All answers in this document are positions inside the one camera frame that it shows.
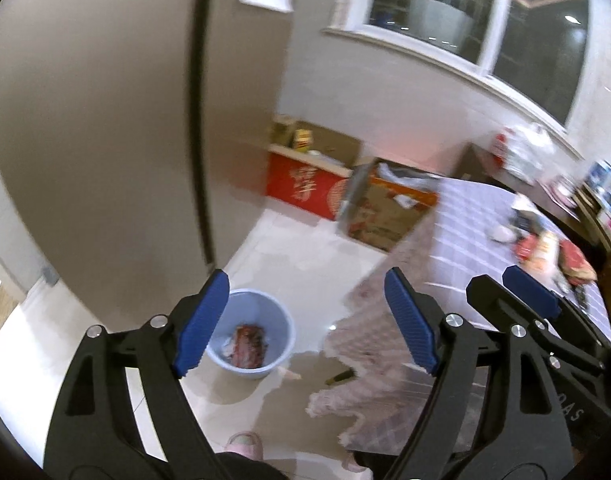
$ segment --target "pink slipper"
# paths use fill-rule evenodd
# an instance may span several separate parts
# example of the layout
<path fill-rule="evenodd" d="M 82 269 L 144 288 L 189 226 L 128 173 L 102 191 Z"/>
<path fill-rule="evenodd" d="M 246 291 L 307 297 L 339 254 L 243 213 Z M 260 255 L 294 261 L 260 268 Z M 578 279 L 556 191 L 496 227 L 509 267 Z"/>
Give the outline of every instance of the pink slipper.
<path fill-rule="evenodd" d="M 249 458 L 250 460 L 256 460 L 257 462 L 263 462 L 263 443 L 261 437 L 252 431 L 243 431 L 230 437 L 225 446 L 225 452 L 237 453 Z"/>

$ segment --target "checkered tablecloth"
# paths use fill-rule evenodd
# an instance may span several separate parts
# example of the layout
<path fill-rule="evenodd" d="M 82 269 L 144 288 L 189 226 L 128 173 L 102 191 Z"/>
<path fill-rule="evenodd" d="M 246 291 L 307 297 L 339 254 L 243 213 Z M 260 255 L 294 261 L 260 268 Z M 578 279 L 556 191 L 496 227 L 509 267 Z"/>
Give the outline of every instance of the checkered tablecloth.
<path fill-rule="evenodd" d="M 506 224 L 514 194 L 476 182 L 444 179 L 439 204 L 349 295 L 355 310 L 336 323 L 325 340 L 325 352 L 357 371 L 359 378 L 311 397 L 312 416 L 353 415 L 357 422 L 340 435 L 347 449 L 399 454 L 407 442 L 433 384 L 415 367 L 383 293 L 385 273 L 400 267 L 415 290 L 433 296 L 445 313 L 456 312 L 481 328 L 492 325 L 471 307 L 465 288 L 474 276 L 488 274 L 502 282 L 504 270 L 516 264 L 509 245 L 487 236 Z M 563 233 L 548 219 L 547 229 Z M 605 304 L 595 284 L 586 286 L 589 316 L 611 339 Z M 576 303 L 571 294 L 569 299 Z M 474 437 L 485 390 L 485 373 L 475 380 L 458 447 Z"/>

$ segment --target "blue plastic basin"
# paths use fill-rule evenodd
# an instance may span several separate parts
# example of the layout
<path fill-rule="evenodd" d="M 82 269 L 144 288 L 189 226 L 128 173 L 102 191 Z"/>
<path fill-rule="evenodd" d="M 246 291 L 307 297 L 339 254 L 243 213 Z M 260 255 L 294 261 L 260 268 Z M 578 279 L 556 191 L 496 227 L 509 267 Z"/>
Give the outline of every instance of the blue plastic basin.
<path fill-rule="evenodd" d="M 231 340 L 236 328 L 242 324 L 257 325 L 265 332 L 267 349 L 262 368 L 237 368 L 223 355 L 224 347 Z M 231 291 L 223 316 L 214 329 L 206 351 L 210 359 L 221 368 L 241 377 L 260 379 L 290 357 L 295 341 L 294 320 L 282 304 L 259 290 L 240 288 Z"/>

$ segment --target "table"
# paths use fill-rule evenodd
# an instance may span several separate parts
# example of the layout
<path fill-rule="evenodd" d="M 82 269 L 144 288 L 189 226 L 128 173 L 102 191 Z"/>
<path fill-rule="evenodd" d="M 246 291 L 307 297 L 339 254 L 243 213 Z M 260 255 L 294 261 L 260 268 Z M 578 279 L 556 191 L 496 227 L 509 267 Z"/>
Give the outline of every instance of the table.
<path fill-rule="evenodd" d="M 539 211 L 552 220 L 583 251 L 593 266 L 598 262 L 602 263 L 602 260 L 605 259 L 605 255 L 601 254 L 593 241 L 593 237 L 582 222 L 556 205 L 540 184 L 531 186 L 500 168 L 492 153 L 484 148 L 476 144 L 470 144 L 463 152 L 460 161 L 457 163 L 457 168 L 451 176 L 452 178 L 491 184 L 524 194 L 537 206 Z"/>
<path fill-rule="evenodd" d="M 387 306 L 385 273 L 399 267 L 412 286 L 433 296 L 446 314 L 455 312 L 476 326 L 492 325 L 468 303 L 465 288 L 487 274 L 499 283 L 516 264 L 511 245 L 490 240 L 490 227 L 507 221 L 514 194 L 499 187 L 444 178 L 439 204 L 348 295 L 354 313 L 335 323 L 323 349 L 357 372 L 358 378 L 311 397 L 312 416 L 355 416 L 357 422 L 339 440 L 350 450 L 399 454 L 416 425 L 432 389 L 433 378 L 417 367 Z M 547 218 L 545 227 L 563 236 Z M 586 285 L 590 319 L 611 339 L 605 304 L 596 284 Z M 568 296 L 572 303 L 576 299 Z M 483 404 L 486 375 L 481 371 L 471 391 L 458 450 L 474 437 Z"/>

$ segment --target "red wrapper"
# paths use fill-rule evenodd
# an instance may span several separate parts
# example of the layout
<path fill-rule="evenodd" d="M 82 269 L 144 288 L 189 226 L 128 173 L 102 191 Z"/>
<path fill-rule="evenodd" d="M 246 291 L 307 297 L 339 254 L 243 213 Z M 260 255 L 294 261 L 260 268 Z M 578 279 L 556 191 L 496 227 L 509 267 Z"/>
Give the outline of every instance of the red wrapper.
<path fill-rule="evenodd" d="M 561 240 L 559 266 L 572 285 L 587 285 L 597 280 L 597 274 L 581 250 L 569 240 Z"/>
<path fill-rule="evenodd" d="M 232 366 L 237 368 L 261 368 L 266 346 L 263 329 L 256 325 L 241 325 L 234 333 Z"/>
<path fill-rule="evenodd" d="M 521 262 L 525 262 L 530 258 L 532 251 L 535 250 L 539 239 L 536 235 L 530 234 L 527 237 L 519 240 L 514 246 L 514 254 Z"/>

